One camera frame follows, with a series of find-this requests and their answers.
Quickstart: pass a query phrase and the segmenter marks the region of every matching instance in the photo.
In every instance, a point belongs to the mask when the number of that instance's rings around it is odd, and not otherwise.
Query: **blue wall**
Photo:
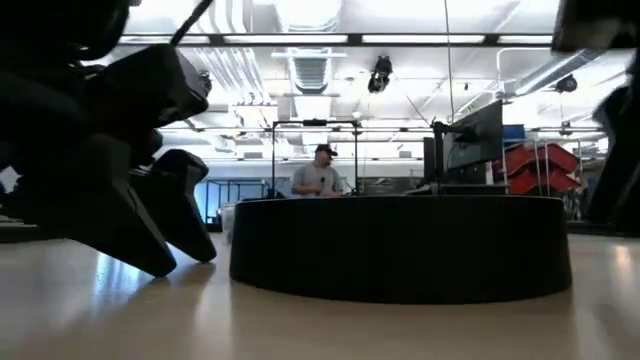
[[[194,197],[202,220],[207,222],[208,216],[209,222],[215,222],[214,218],[217,216],[218,208],[227,202],[236,203],[242,199],[263,197],[261,182],[262,179],[208,179],[208,182],[199,183],[194,190]]]

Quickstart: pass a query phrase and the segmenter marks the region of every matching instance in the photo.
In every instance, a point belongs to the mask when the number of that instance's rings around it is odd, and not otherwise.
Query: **baseball cap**
[[[331,149],[331,146],[329,146],[329,144],[320,144],[318,145],[318,147],[316,148],[316,152],[318,151],[324,151],[327,154],[331,155],[331,156],[338,156],[338,153],[333,151]]]

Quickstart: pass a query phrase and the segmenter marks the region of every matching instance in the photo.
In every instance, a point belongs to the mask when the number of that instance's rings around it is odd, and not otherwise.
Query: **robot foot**
[[[133,188],[167,242],[200,262],[217,255],[193,196],[196,184],[208,171],[197,156],[169,150],[147,174],[131,177]]]

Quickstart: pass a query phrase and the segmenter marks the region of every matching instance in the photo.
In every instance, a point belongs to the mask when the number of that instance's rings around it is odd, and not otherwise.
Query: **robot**
[[[0,15],[0,171],[20,175],[2,212],[163,277],[176,267],[167,243],[216,256],[193,198],[207,166],[182,150],[153,157],[158,128],[208,107],[208,77],[175,45],[212,0],[170,44],[83,66],[117,45],[130,1],[37,0]]]
[[[597,107],[594,119],[609,136],[609,153],[596,187],[587,202],[586,217],[595,224],[614,225],[625,233],[640,233],[640,12],[622,0],[564,0],[560,4],[553,49],[566,52],[582,48],[634,49],[628,85],[614,90]]]

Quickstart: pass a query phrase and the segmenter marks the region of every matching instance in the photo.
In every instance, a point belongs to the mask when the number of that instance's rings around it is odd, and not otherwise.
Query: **red storage bin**
[[[549,154],[549,168],[560,168],[565,173],[572,173],[576,171],[580,164],[580,159],[567,150],[563,149],[557,144],[547,145]],[[538,160],[541,162],[540,171],[542,173],[546,170],[547,152],[544,145],[537,147]],[[520,172],[523,167],[528,166],[536,161],[536,152],[532,147],[525,145],[516,145],[505,150],[505,159],[507,163],[507,176]],[[495,161],[493,163],[493,170],[495,173],[502,174],[502,160]]]
[[[540,186],[546,195],[547,183],[555,192],[565,192],[570,189],[580,187],[580,183],[570,178],[561,169],[553,169],[549,171],[549,178],[544,172],[540,173]],[[538,186],[538,174],[531,171],[522,171],[516,176],[509,178],[510,194],[524,195],[528,194]]]

